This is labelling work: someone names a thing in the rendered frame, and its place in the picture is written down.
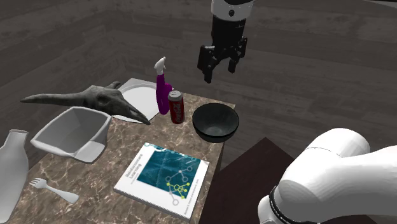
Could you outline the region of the red soda can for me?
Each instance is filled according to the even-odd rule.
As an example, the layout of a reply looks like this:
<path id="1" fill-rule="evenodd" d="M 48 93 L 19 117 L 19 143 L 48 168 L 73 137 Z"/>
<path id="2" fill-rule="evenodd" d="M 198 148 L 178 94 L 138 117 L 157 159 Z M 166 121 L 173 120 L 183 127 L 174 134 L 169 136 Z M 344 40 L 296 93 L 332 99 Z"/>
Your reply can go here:
<path id="1" fill-rule="evenodd" d="M 183 95 L 180 91 L 172 90 L 168 95 L 171 120 L 175 124 L 183 123 L 185 120 Z"/>

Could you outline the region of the white square basin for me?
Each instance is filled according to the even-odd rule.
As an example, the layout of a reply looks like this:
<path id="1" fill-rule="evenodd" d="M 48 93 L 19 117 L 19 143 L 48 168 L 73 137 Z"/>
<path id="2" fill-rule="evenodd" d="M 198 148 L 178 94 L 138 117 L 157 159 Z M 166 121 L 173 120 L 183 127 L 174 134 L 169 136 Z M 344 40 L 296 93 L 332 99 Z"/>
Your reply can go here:
<path id="1" fill-rule="evenodd" d="M 32 139 L 36 148 L 92 163 L 106 149 L 111 116 L 94 109 L 71 107 L 47 123 Z"/>

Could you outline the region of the purple spray bottle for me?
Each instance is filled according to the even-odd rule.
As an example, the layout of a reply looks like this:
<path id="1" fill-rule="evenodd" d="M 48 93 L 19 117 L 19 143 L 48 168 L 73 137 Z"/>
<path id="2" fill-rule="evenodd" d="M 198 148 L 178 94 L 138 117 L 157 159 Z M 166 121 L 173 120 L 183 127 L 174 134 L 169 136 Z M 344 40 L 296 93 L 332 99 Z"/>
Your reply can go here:
<path id="1" fill-rule="evenodd" d="M 156 85 L 157 105 L 158 105 L 158 110 L 162 115 L 166 115 L 169 112 L 168 95 L 172 91 L 171 84 L 165 81 L 165 75 L 164 75 L 165 60 L 166 57 L 162 57 L 154 65 L 154 69 L 157 72 L 157 85 Z"/>

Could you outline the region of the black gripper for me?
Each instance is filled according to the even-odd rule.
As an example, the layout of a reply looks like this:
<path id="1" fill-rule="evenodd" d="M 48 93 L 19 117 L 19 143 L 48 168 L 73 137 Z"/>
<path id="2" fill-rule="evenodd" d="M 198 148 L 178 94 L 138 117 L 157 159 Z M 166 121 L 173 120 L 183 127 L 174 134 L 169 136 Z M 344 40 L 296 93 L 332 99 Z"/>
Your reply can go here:
<path id="1" fill-rule="evenodd" d="M 227 58 L 225 49 L 230 49 L 230 60 L 228 71 L 235 72 L 236 66 L 241 58 L 245 57 L 247 37 L 243 36 L 246 19 L 229 21 L 212 18 L 212 46 L 202 45 L 198 56 L 197 67 L 204 74 L 204 81 L 211 83 L 212 72 L 223 58 Z"/>

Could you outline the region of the white square plate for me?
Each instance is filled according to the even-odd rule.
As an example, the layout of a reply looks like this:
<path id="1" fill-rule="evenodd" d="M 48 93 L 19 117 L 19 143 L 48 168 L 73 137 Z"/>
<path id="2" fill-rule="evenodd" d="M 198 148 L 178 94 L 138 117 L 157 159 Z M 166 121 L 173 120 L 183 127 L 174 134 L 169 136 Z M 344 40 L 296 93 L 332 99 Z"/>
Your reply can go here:
<path id="1" fill-rule="evenodd" d="M 131 78 L 118 90 L 125 100 L 138 109 L 148 120 L 159 113 L 156 83 Z"/>

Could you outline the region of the white book with teal cover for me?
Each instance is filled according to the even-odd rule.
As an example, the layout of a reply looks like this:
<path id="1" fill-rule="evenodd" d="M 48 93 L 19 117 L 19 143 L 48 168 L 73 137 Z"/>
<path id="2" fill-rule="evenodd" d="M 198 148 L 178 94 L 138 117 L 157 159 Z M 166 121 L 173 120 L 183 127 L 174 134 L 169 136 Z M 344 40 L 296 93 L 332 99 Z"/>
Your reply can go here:
<path id="1" fill-rule="evenodd" d="M 144 143 L 113 190 L 189 222 L 209 162 Z"/>

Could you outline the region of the white fork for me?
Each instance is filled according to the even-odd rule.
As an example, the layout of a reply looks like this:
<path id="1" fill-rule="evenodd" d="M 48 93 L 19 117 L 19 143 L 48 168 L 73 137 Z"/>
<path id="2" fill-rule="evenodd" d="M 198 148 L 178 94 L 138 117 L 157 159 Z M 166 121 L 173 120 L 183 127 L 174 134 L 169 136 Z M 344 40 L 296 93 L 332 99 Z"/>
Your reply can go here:
<path id="1" fill-rule="evenodd" d="M 79 196 L 75 193 L 62 191 L 49 186 L 47 184 L 47 181 L 42 178 L 34 178 L 29 184 L 35 188 L 46 188 L 47 190 L 56 193 L 58 196 L 62 197 L 64 200 L 72 204 L 74 204 L 79 199 Z"/>

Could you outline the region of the brown marble table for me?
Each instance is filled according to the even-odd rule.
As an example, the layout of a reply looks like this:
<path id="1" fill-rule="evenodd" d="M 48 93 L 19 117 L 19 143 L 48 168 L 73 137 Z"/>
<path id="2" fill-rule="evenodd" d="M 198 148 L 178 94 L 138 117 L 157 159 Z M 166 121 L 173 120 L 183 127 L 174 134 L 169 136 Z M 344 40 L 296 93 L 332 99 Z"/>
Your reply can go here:
<path id="1" fill-rule="evenodd" d="M 93 163 L 84 164 L 48 154 L 28 173 L 28 180 L 46 179 L 54 188 L 78 194 L 74 204 L 57 194 L 26 184 L 7 224 L 203 224 L 200 220 L 214 173 L 219 170 L 223 144 L 202 140 L 192 125 L 193 112 L 210 103 L 205 97 L 185 93 L 186 120 L 173 124 L 169 115 L 156 115 L 150 125 L 114 118 L 108 130 L 108 147 Z M 149 142 L 209 162 L 190 221 L 132 200 L 113 187 Z"/>

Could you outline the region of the dark robot stand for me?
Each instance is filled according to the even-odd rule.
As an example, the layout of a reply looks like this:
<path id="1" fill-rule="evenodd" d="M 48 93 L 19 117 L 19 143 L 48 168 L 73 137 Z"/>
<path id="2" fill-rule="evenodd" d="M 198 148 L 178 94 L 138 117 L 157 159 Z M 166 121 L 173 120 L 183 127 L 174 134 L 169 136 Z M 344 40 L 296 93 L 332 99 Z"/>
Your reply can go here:
<path id="1" fill-rule="evenodd" d="M 198 224 L 260 224 L 259 202 L 292 161 L 263 138 L 214 175 Z"/>

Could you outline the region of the black bowl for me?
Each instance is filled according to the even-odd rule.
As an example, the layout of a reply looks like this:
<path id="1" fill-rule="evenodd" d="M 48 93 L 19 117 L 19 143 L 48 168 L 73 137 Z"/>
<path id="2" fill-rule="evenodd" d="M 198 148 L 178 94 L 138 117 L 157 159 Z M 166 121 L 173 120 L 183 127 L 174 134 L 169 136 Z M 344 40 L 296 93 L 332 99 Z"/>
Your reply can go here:
<path id="1" fill-rule="evenodd" d="M 210 143 L 222 143 L 235 134 L 239 127 L 239 116 L 230 106 L 208 103 L 194 111 L 192 124 L 203 140 Z"/>

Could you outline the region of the white vase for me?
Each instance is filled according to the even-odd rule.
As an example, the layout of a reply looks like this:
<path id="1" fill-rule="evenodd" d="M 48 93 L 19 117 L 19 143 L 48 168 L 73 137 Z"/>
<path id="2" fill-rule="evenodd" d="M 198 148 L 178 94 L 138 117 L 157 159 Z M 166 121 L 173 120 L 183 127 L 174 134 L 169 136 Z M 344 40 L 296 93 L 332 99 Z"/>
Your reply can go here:
<path id="1" fill-rule="evenodd" d="M 11 129 L 0 147 L 0 224 L 9 220 L 27 179 L 27 135 L 27 131 Z"/>

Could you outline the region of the grey long-beaked animal skull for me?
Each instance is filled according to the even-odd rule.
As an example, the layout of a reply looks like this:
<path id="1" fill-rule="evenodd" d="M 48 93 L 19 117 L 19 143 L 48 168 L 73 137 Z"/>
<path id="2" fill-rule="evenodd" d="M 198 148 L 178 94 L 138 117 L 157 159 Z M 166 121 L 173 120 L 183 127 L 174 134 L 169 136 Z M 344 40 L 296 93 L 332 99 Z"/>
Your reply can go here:
<path id="1" fill-rule="evenodd" d="M 81 106 L 109 115 L 121 115 L 150 125 L 150 121 L 138 109 L 125 100 L 117 89 L 121 83 L 114 81 L 106 87 L 91 85 L 82 92 L 70 94 L 36 94 L 20 100 L 23 103 Z"/>

